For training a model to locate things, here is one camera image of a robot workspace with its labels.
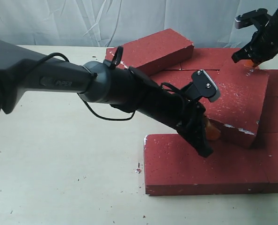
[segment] white table surface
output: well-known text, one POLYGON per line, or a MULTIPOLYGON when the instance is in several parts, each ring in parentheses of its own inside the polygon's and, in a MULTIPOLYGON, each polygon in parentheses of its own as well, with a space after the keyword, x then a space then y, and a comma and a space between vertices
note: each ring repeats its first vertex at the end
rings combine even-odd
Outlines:
MULTIPOLYGON (((24 47, 76 64, 105 56, 97 47, 24 47)), ((278 68, 278 56, 262 68, 278 68)), ((152 133, 175 132, 140 113, 100 120, 76 94, 26 93, 13 113, 0 114, 0 225, 278 225, 278 194, 145 195, 143 168, 135 169, 152 133)))

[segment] black robot arm segment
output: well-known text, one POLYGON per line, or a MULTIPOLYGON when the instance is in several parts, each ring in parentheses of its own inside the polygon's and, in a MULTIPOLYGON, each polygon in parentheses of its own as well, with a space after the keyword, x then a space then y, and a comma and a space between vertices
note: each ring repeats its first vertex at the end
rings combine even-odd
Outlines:
POLYGON ((266 9, 260 8, 235 19, 237 29, 250 25, 254 25, 257 31, 247 45, 233 54, 232 59, 235 63, 252 60, 254 66, 258 66, 278 54, 278 8, 272 16, 266 9))
POLYGON ((141 112, 176 130, 199 155, 208 157, 212 149, 205 136, 205 108, 199 100, 219 98, 209 75, 204 70, 194 72, 193 81, 182 89, 169 83, 158 85, 138 69, 117 68, 122 53, 118 47, 112 61, 78 66, 60 53, 45 56, 0 41, 0 109, 11 113, 28 90, 73 92, 87 106, 95 102, 126 113, 141 112))

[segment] robotic arm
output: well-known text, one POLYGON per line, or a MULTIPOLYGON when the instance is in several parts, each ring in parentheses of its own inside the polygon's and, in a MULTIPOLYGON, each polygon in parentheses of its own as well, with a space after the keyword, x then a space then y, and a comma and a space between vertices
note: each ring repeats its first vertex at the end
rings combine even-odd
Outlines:
POLYGON ((117 68, 122 54, 120 46, 112 61, 78 66, 60 53, 45 56, 0 41, 0 111, 11 113, 29 90, 73 92, 101 119, 129 120, 139 111, 173 128, 199 155, 208 157, 212 149, 206 139, 205 108, 199 100, 204 97, 213 102, 220 96, 210 76, 199 70, 182 89, 169 83, 159 86, 138 69, 117 68), (109 104, 132 115, 127 119, 108 119, 95 113, 88 102, 109 104))
POLYGON ((253 67, 256 67, 278 54, 278 8, 272 16, 267 12, 267 9, 260 8, 236 17, 237 29, 254 25, 257 32, 247 45, 233 54, 235 63, 251 60, 253 67))

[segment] white speck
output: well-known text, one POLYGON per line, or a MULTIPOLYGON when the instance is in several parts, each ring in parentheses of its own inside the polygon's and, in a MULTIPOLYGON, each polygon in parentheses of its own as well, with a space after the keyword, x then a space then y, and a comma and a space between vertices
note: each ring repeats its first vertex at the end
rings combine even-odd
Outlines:
POLYGON ((234 126, 229 125, 229 124, 225 124, 224 126, 227 127, 227 128, 234 128, 234 126))
POLYGON ((128 66, 127 66, 124 62, 120 61, 120 63, 121 63, 125 68, 128 68, 128 66))
POLYGON ((144 145, 146 145, 147 136, 148 136, 148 135, 146 135, 146 136, 144 137, 144 145))
POLYGON ((255 133, 252 133, 252 132, 250 132, 250 131, 248 131, 248 130, 244 130, 243 128, 238 128, 238 130, 239 130, 240 132, 244 132, 244 133, 246 133, 246 134, 248 134, 248 135, 256 135, 255 133))

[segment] white backdrop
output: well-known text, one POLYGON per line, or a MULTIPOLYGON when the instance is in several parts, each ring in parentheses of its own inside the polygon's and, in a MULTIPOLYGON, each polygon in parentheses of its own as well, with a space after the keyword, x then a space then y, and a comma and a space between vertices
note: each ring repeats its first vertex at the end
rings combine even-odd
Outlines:
POLYGON ((0 39, 17 45, 117 46, 166 28, 196 47, 241 47, 235 16, 278 0, 0 0, 0 39))

